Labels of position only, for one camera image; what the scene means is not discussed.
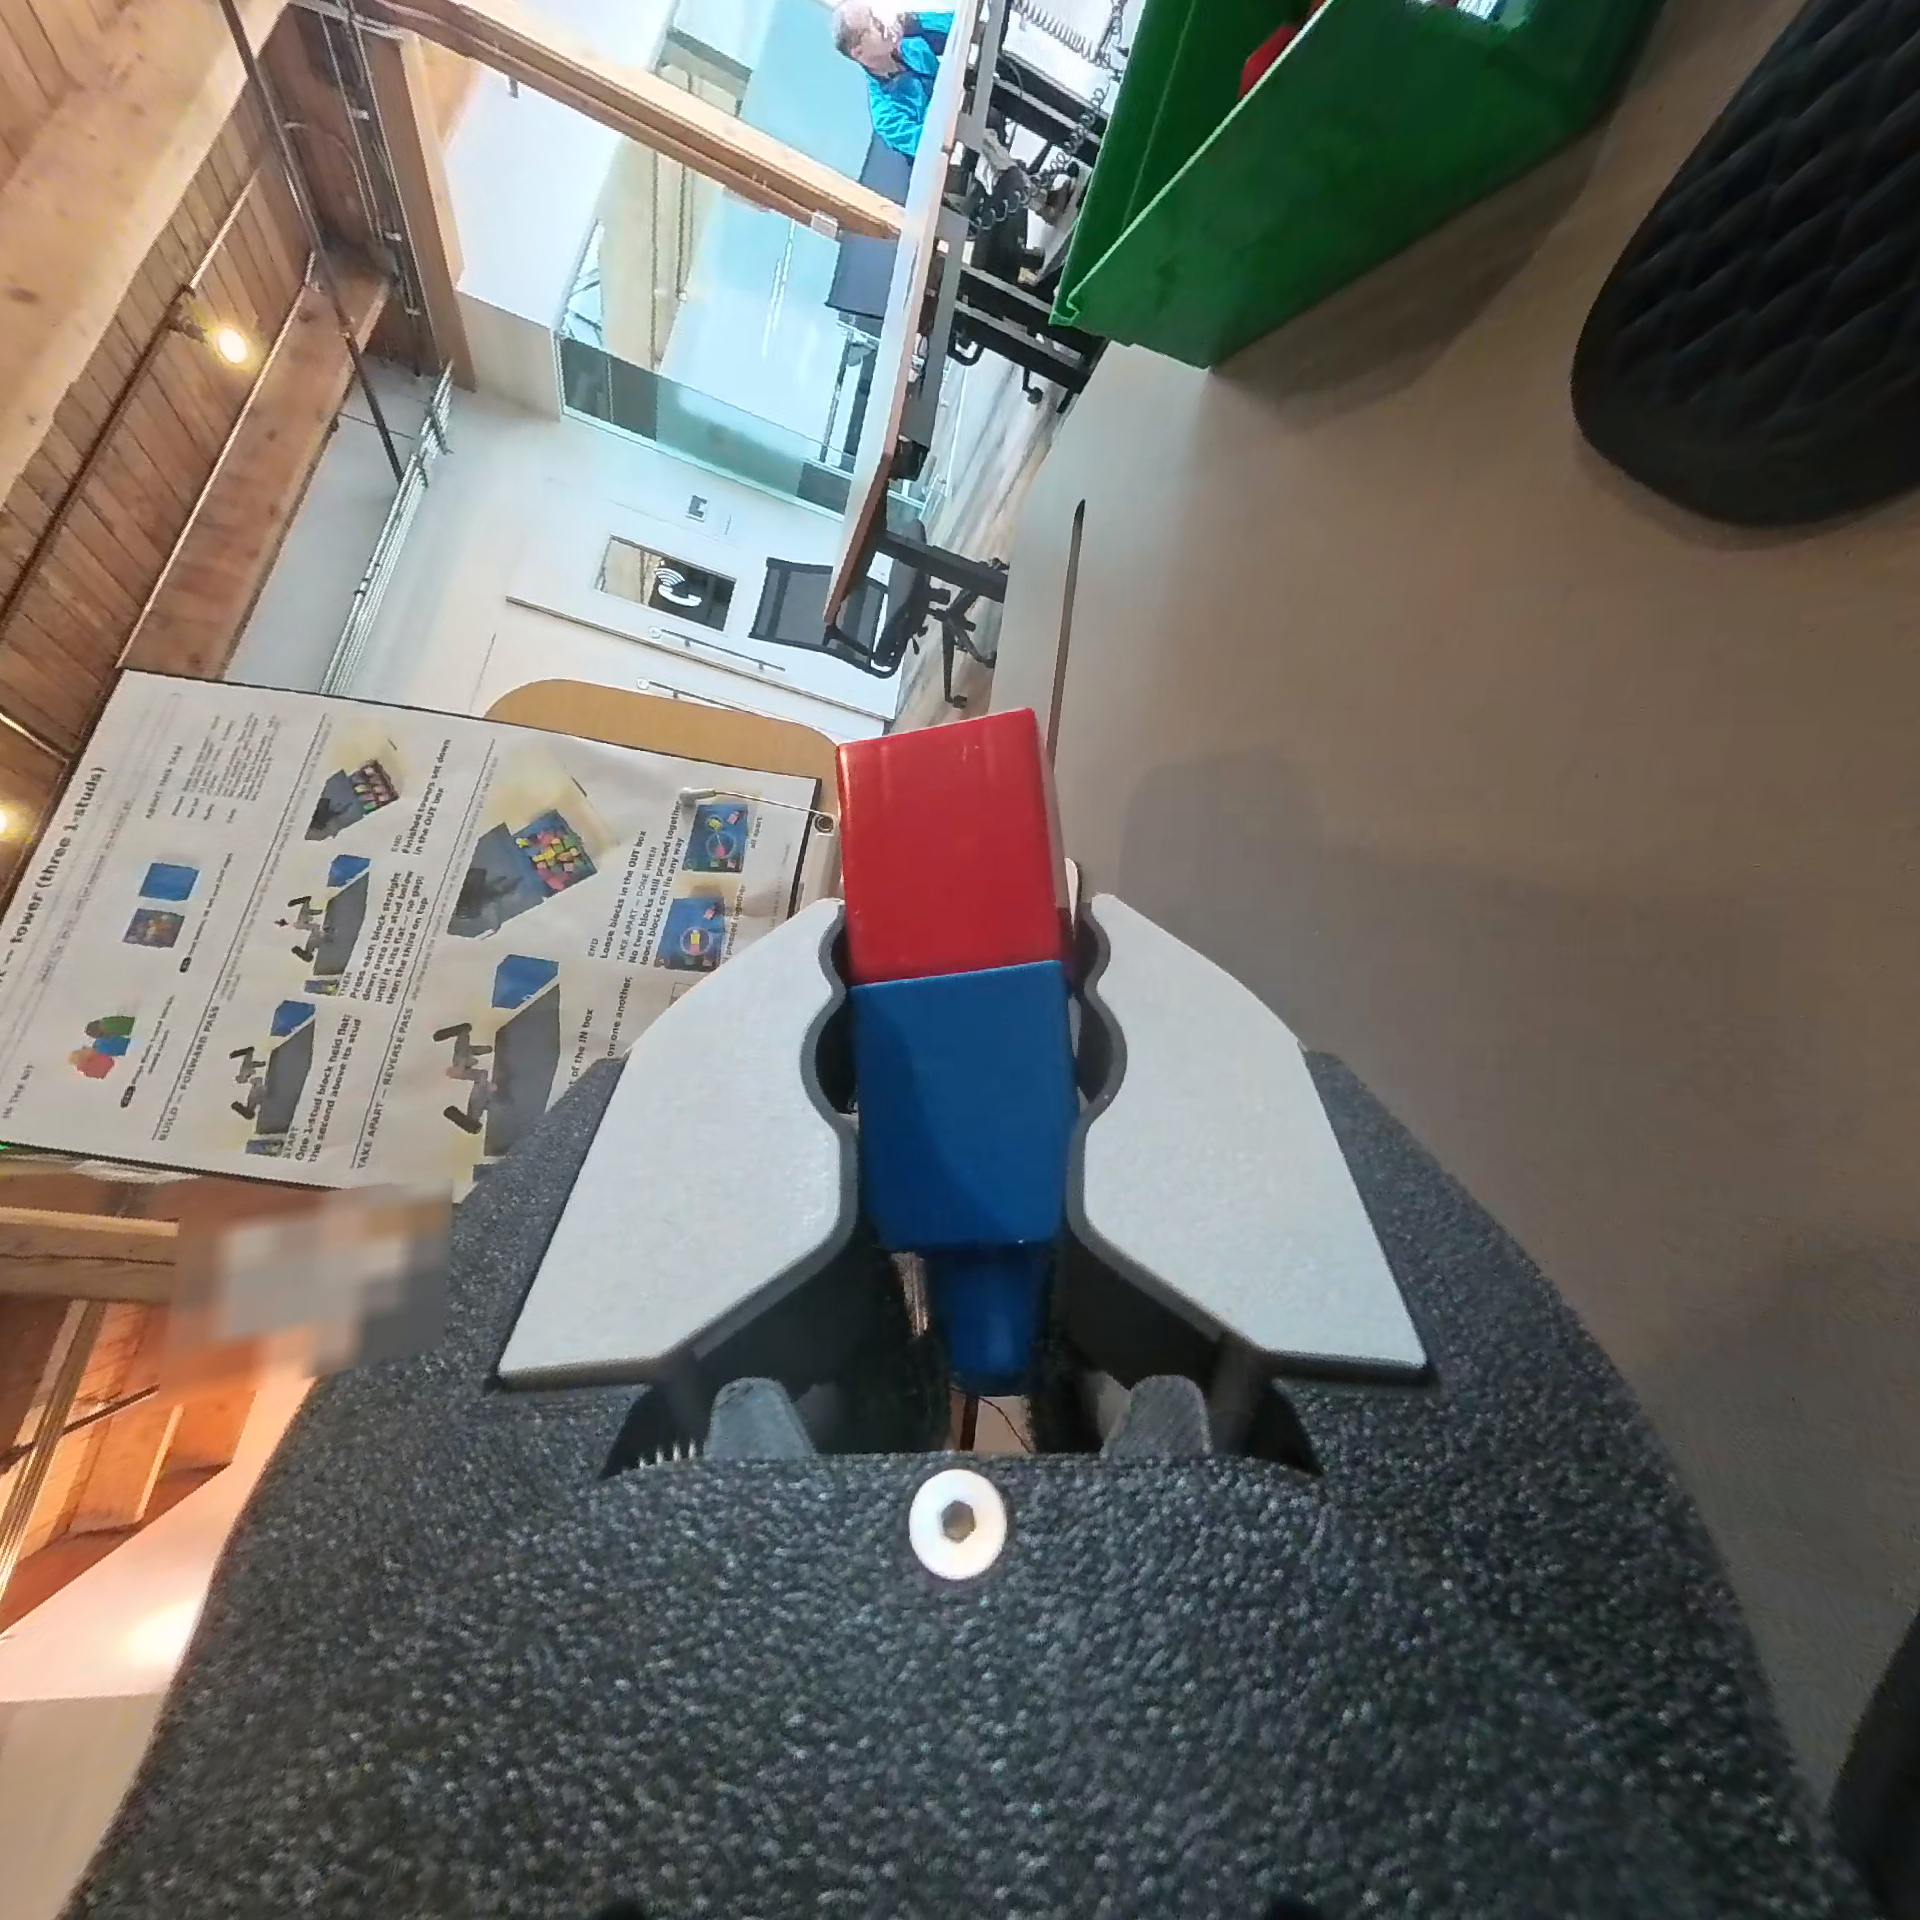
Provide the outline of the ceiling spot lamp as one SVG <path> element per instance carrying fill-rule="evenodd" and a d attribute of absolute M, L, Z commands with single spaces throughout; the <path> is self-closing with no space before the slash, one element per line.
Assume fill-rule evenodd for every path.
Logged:
<path fill-rule="evenodd" d="M 257 339 L 242 327 L 242 323 L 217 311 L 193 288 L 182 288 L 171 301 L 168 330 L 175 337 L 207 351 L 225 369 L 255 371 L 259 363 Z"/>

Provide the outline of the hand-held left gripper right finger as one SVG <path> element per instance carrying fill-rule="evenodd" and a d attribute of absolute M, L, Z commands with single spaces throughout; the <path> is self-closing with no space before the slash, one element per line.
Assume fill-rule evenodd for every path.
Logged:
<path fill-rule="evenodd" d="M 1119 1279 L 1294 1371 L 1423 1381 L 1430 1353 L 1305 1048 L 1114 894 L 1081 903 L 1065 1216 Z"/>

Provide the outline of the laminated instruction sheet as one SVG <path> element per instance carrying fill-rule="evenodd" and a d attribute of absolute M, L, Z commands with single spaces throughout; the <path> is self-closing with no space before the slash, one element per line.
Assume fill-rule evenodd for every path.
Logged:
<path fill-rule="evenodd" d="M 6 1146 L 463 1194 L 831 862 L 816 778 L 129 674 L 6 914 Z"/>

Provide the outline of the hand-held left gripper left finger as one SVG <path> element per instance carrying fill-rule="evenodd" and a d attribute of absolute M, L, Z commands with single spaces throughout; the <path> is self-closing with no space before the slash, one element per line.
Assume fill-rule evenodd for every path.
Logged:
<path fill-rule="evenodd" d="M 640 1034 L 498 1383 L 659 1386 L 847 1253 L 858 1133 L 818 1069 L 845 921 L 841 898 L 805 909 Z"/>

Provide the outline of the instruction poster board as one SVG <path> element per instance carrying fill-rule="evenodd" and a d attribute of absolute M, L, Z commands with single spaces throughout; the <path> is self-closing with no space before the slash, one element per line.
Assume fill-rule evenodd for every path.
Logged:
<path fill-rule="evenodd" d="M 815 782 L 816 825 L 801 864 L 797 906 L 845 894 L 838 746 L 827 735 L 752 712 L 689 705 L 665 695 L 577 679 L 543 679 L 501 693 L 485 719 L 613 747 L 736 769 L 754 778 Z"/>

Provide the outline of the black mouse pad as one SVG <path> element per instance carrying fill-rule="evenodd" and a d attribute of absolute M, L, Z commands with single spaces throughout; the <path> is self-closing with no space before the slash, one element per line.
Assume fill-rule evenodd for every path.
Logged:
<path fill-rule="evenodd" d="M 1831 1795 L 1837 1843 L 1887 1915 L 1918 1915 L 1918 1621 L 1861 1715 Z"/>

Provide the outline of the black textured mat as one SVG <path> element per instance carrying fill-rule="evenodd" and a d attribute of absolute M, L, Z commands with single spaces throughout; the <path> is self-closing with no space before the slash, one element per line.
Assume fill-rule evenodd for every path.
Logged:
<path fill-rule="evenodd" d="M 1797 15 L 1603 285 L 1570 400 L 1606 463 L 1711 521 L 1915 493 L 1915 2 Z"/>

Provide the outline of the black office chair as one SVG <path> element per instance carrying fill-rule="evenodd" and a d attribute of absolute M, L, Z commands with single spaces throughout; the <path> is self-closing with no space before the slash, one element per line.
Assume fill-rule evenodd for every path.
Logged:
<path fill-rule="evenodd" d="M 921 535 L 919 521 L 906 535 L 886 535 L 878 544 L 888 561 L 886 581 L 858 581 L 835 615 L 827 610 L 827 566 L 770 561 L 750 639 L 889 681 L 925 633 L 936 631 L 945 702 L 963 712 L 967 699 L 954 688 L 954 669 L 958 658 L 995 666 L 998 656 L 976 639 L 974 610 L 1003 605 L 1008 568 L 1006 561 L 958 557 Z"/>
<path fill-rule="evenodd" d="M 833 250 L 825 305 L 874 334 L 881 331 L 896 275 L 898 241 L 847 232 Z"/>

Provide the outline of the long wooden desk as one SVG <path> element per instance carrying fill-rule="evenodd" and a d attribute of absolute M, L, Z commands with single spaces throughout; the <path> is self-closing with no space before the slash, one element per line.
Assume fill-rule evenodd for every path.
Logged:
<path fill-rule="evenodd" d="M 1072 168 L 1075 189 L 1091 186 L 1093 161 L 1111 123 L 1107 97 L 1072 93 L 1031 56 L 1008 53 L 1003 42 L 1021 19 L 1114 83 L 1111 53 L 1122 17 L 1125 6 L 1114 6 L 1097 37 L 1081 40 L 1047 6 L 952 8 L 904 201 L 894 209 L 898 232 L 871 395 L 856 441 L 845 533 L 824 590 L 825 629 L 838 640 L 845 639 L 840 617 L 877 561 L 898 561 L 926 581 L 974 599 L 1002 599 L 1006 593 L 1002 568 L 893 528 L 889 503 L 896 485 L 921 474 L 957 334 L 1015 366 L 1038 391 L 1055 389 L 1070 400 L 1097 366 L 1104 344 L 1053 313 L 1065 271 L 1064 247 L 1046 254 L 1041 271 L 1024 280 L 976 264 L 976 225 L 1008 225 L 1030 201 L 986 201 L 982 213 L 971 213 L 970 182 L 989 159 L 989 134 L 1002 127 L 1038 138 L 1046 159 Z"/>

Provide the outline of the blue toy block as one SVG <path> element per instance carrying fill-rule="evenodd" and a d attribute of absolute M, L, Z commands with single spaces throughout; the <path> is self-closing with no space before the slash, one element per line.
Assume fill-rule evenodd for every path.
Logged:
<path fill-rule="evenodd" d="M 850 991 L 861 1201 L 926 1267 L 954 1386 L 1010 1397 L 1035 1367 L 1081 1114 L 1064 963 Z"/>

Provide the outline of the green plastic bin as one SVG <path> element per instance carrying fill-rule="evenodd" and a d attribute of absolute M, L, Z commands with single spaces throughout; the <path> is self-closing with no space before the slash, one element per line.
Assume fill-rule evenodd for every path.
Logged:
<path fill-rule="evenodd" d="M 1318 10 L 1246 97 L 1242 65 Z M 1659 2 L 1149 2 L 1053 313 L 1216 369 L 1561 154 Z"/>

